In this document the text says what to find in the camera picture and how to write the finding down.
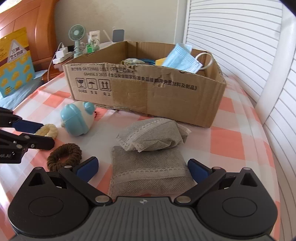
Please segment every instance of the bed sheet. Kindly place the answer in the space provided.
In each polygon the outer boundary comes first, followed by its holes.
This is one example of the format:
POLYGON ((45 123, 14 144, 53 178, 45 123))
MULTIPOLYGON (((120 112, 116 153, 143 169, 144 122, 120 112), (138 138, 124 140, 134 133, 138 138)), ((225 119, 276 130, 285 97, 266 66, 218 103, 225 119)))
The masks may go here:
MULTIPOLYGON (((262 125, 239 84, 229 78, 226 80, 227 88, 213 125, 208 129, 185 125, 192 133, 186 143, 179 146, 181 153, 185 161, 194 158, 208 167, 220 166, 228 172, 239 172, 243 167, 251 167, 279 210, 275 166, 262 125)), ((61 74, 24 100, 15 109, 15 114, 26 120, 55 124, 59 134, 54 148, 64 143, 76 143, 82 150, 82 161, 96 156, 99 171, 89 183, 107 193, 112 175, 111 148, 118 145, 115 140, 118 132, 148 117, 97 108, 97 116, 90 131, 82 136, 71 137, 61 128, 60 111, 72 102, 66 78, 61 74)), ((3 129, 19 134, 11 128, 3 129)), ((42 166, 48 170, 46 159, 50 152, 29 149, 21 164, 0 164, 0 240, 7 240, 14 235, 7 217, 9 203, 34 167, 42 166)), ((276 240, 279 239, 279 225, 278 217, 271 233, 276 240)))

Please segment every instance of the ear loop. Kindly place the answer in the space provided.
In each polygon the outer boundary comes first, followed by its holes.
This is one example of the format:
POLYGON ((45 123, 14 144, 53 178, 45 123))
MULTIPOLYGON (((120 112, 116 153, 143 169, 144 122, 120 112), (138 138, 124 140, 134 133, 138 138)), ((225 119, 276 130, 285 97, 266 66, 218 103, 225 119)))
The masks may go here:
MULTIPOLYGON (((209 53, 203 52, 203 53, 200 53, 200 54, 196 55, 195 59, 197 60, 200 56, 202 56, 204 54, 207 54, 207 55, 211 56, 209 53)), ((211 66, 213 61, 214 61, 213 56, 211 56, 211 60, 210 60, 209 64, 207 66, 205 66, 205 67, 200 68, 199 70, 207 69, 208 67, 211 66)))

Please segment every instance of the metal screw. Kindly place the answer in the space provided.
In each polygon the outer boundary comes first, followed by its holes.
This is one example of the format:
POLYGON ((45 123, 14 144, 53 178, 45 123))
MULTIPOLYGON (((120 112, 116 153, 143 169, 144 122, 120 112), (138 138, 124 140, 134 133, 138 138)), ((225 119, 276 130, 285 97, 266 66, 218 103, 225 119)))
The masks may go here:
POLYGON ((191 198, 188 196, 179 196, 176 198, 177 202, 179 203, 189 203, 191 202, 191 198))
POLYGON ((109 197, 105 195, 100 195, 95 198, 95 201, 99 203, 105 203, 105 202, 108 202, 109 200, 110 200, 109 197))

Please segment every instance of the mint green fan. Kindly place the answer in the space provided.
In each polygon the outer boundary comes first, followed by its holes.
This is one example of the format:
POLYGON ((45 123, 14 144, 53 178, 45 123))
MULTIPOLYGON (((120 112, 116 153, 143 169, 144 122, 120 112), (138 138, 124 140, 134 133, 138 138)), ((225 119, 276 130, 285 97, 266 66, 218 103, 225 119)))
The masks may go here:
POLYGON ((69 30, 69 38, 75 42, 74 45, 74 58, 78 57, 83 52, 83 46, 80 46, 80 40, 83 39, 85 35, 85 27, 80 24, 76 24, 69 30))

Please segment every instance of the blue cable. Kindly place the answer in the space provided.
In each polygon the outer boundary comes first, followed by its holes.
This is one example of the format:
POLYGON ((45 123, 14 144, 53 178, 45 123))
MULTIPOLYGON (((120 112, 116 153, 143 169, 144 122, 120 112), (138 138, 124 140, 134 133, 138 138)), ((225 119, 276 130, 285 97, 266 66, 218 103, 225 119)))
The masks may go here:
POLYGON ((148 59, 148 58, 140 58, 139 60, 144 61, 145 63, 148 63, 150 65, 155 65, 155 60, 148 59))

